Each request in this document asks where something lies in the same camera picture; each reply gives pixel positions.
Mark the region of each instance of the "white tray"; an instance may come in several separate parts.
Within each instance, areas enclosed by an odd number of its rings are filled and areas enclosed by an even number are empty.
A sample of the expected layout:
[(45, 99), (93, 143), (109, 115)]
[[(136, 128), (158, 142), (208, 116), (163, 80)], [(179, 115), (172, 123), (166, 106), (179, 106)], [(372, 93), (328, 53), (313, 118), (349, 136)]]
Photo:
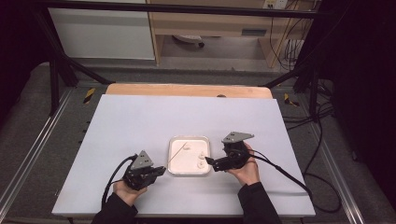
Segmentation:
[(204, 136), (175, 136), (169, 142), (168, 170), (173, 175), (206, 175), (209, 140)]

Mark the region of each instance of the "gray floor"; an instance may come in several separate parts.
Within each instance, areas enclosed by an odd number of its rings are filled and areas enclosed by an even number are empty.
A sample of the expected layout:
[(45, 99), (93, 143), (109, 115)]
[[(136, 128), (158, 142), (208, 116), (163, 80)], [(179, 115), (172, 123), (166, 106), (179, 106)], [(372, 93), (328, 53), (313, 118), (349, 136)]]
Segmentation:
[[(179, 43), (168, 37), (165, 39), (163, 60), (159, 66), (141, 63), (124, 65), (120, 68), (119, 64), (112, 62), (106, 68), (99, 68), (96, 65), (93, 70), (118, 82), (248, 86), (264, 84), (278, 77), (280, 72), (285, 72), (280, 66), (273, 69), (265, 66), (265, 59), (255, 39), (207, 37), (204, 41), (205, 47), (199, 49), (194, 45)], [(79, 141), (83, 140), (83, 131), (89, 128), (87, 121), (91, 120), (100, 95), (106, 91), (106, 86), (97, 85), (83, 75), (80, 75), (80, 78), (82, 80), (80, 85), (72, 90), (70, 101), (61, 118), (9, 208), (8, 220), (16, 217), (27, 217), (29, 221), (35, 220), (38, 223), (45, 223), (48, 219), (53, 223), (55, 220), (64, 220), (63, 217), (56, 217), (50, 213), (56, 201), (55, 194), (62, 188), (78, 152)], [(293, 94), (289, 88), (293, 81), (293, 79), (288, 80), (281, 87), (274, 88), (273, 94), (278, 99), (282, 115), (304, 117), (302, 106), (286, 105), (283, 101), (285, 91), (294, 101), (305, 97), (304, 94)], [(6, 191), (9, 182), (49, 118), (49, 84), (48, 68), (37, 67), (21, 95), (21, 100), (12, 108), (7, 122), (1, 127), (0, 192)], [(96, 87), (95, 94), (90, 103), (84, 105), (82, 101), (91, 85)], [(336, 118), (327, 117), (322, 124), (326, 143), (334, 155), (365, 222), (396, 223), (394, 210), (374, 182), (366, 166), (351, 159), (347, 141)], [(317, 145), (317, 139), (309, 124), (290, 130), (289, 134), (296, 158), (303, 170)], [(328, 168), (320, 154), (309, 171), (331, 181)], [(329, 209), (336, 206), (336, 198), (331, 189), (309, 177), (306, 182), (314, 192), (314, 203)], [(349, 219), (344, 209), (335, 214), (317, 210), (315, 217), (307, 217), (304, 222), (348, 223)]]

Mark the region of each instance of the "black pole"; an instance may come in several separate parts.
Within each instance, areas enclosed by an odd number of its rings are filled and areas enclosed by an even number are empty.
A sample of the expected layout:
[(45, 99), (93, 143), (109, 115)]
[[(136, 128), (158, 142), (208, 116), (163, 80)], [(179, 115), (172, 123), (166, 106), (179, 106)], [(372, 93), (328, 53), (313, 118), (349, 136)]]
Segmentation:
[(52, 116), (59, 107), (59, 80), (56, 60), (49, 61), (51, 104), (49, 115)]

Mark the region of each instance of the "table surface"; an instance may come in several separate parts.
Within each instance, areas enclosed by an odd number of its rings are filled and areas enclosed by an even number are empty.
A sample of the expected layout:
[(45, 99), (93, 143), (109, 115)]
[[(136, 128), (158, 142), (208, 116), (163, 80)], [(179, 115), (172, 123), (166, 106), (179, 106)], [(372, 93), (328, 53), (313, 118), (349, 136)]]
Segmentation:
[[(103, 95), (52, 210), (65, 217), (91, 217), (116, 167), (146, 150), (154, 166), (166, 166), (169, 141), (205, 136), (211, 157), (224, 157), (221, 140), (231, 131), (253, 133), (247, 142), (303, 181), (276, 100), (191, 96)], [(121, 178), (125, 164), (116, 175)], [(261, 180), (282, 217), (315, 214), (306, 192), (272, 166), (259, 162)], [(238, 181), (214, 172), (196, 177), (165, 172), (136, 207), (140, 217), (234, 217), (243, 214)]]

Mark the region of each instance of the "metal frame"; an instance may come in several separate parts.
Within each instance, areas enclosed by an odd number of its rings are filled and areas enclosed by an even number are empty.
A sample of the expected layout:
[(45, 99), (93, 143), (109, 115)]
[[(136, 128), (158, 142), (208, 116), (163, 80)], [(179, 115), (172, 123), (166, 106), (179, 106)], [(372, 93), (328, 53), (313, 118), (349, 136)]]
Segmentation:
[(49, 45), (48, 55), (50, 56), (51, 75), (51, 111), (52, 115), (59, 106), (58, 74), (64, 80), (66, 86), (76, 86), (78, 79), (72, 68), (75, 68), (85, 75), (92, 77), (102, 84), (111, 84), (114, 81), (107, 80), (93, 71), (69, 58), (62, 48), (60, 41), (50, 29), (48, 21), (43, 17), (44, 8), (69, 8), (69, 9), (90, 9), (90, 10), (113, 10), (113, 11), (140, 11), (140, 12), (168, 12), (168, 13), (194, 13), (194, 14), (214, 14), (214, 15), (235, 15), (252, 17), (276, 17), (276, 18), (302, 18), (302, 19), (333, 19), (334, 12), (316, 11), (293, 11), (293, 10), (273, 10), (265, 8), (240, 8), (240, 7), (205, 7), (205, 6), (182, 6), (182, 5), (161, 5), (161, 4), (135, 4), (135, 3), (108, 3), (108, 2), (84, 2), (84, 1), (64, 1), (64, 0), (34, 0), (25, 1), (28, 6), (27, 12), (33, 14), (36, 25), (47, 39)]
[(55, 111), (52, 117), (48, 118), (46, 124), (44, 125), (43, 129), (41, 130), (35, 142), (33, 143), (32, 147), (30, 148), (28, 154), (23, 160), (17, 173), (14, 175), (14, 177), (8, 184), (6, 190), (4, 191), (3, 195), (1, 196), (0, 223), (6, 217), (6, 214), (9, 208), (11, 207), (12, 203), (14, 202), (15, 198), (17, 197), (18, 192), (20, 191), (24, 181), (26, 180), (33, 166), (35, 165), (35, 161), (40, 155), (41, 150), (43, 149), (44, 145), (47, 143), (47, 140), (49, 139), (52, 130), (55, 128), (55, 125), (57, 124), (59, 118), (64, 112), (64, 109), (66, 108), (66, 105), (69, 101), (69, 98), (73, 90), (74, 90), (73, 88), (69, 88), (64, 92), (58, 110)]

